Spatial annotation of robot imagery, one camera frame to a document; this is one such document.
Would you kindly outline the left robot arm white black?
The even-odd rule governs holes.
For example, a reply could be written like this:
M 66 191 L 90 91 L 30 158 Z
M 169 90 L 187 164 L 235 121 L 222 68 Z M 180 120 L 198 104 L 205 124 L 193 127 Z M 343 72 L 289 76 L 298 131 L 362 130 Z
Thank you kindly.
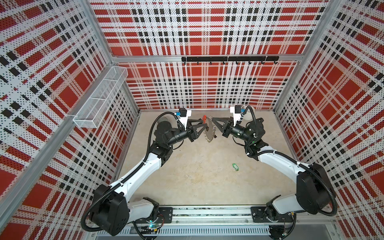
M 174 151 L 174 144 L 181 144 L 185 139 L 193 142 L 208 126 L 202 119 L 187 120 L 185 125 L 181 119 L 175 119 L 178 126 L 173 128 L 164 114 L 158 116 L 149 132 L 150 137 L 156 138 L 148 141 L 143 159 L 109 186 L 100 185 L 94 190 L 92 204 L 85 210 L 80 221 L 84 231 L 106 231 L 115 236 L 126 224 L 135 225 L 140 219 L 157 219 L 158 202 L 148 197 L 132 202 L 131 197 L 151 174 L 168 161 Z

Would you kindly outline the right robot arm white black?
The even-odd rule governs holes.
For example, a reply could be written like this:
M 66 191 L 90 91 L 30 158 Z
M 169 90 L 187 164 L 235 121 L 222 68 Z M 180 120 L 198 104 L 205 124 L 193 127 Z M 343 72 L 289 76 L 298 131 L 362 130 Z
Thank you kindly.
M 265 143 L 266 133 L 263 119 L 258 118 L 242 126 L 234 118 L 212 118 L 213 124 L 224 137 L 233 136 L 244 141 L 245 153 L 249 158 L 260 161 L 279 171 L 296 184 L 296 192 L 287 196 L 276 196 L 266 204 L 266 216 L 271 222 L 291 212 L 307 212 L 334 217 L 338 212 L 337 195 L 325 169 L 296 161 L 278 152 Z

